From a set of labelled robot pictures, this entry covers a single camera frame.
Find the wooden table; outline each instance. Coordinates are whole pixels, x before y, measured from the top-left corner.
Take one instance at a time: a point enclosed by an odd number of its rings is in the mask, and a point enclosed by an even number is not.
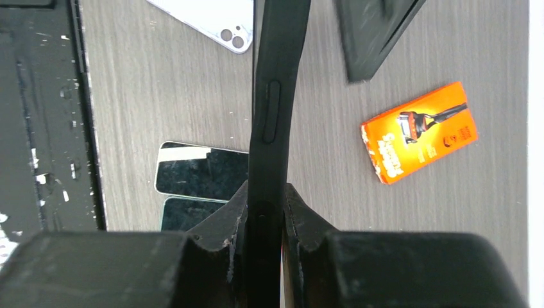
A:
[[[81,0],[109,230],[158,230],[164,141],[248,150],[251,53],[235,55],[144,0]],[[427,1],[374,78],[347,85],[331,0],[314,0],[289,181],[341,229],[474,232],[527,294],[527,1]],[[479,140],[394,185],[359,124],[463,82]]]

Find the white paint flake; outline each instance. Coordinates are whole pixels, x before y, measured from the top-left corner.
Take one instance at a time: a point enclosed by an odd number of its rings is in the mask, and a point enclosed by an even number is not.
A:
[[[18,243],[10,241],[0,226],[0,271],[17,245]]]
[[[76,179],[76,165],[74,163],[70,164],[70,170],[72,171],[72,179],[75,180]]]
[[[36,148],[30,149],[30,151],[32,152],[32,165],[34,165],[34,169],[38,169],[38,162],[40,160],[36,156]]]
[[[7,220],[8,220],[9,216],[7,216],[6,214],[2,214],[0,212],[0,223],[5,223]]]
[[[47,177],[46,177],[47,173],[44,173],[43,175],[37,175],[36,176],[36,181],[42,185],[46,184],[47,183]]]

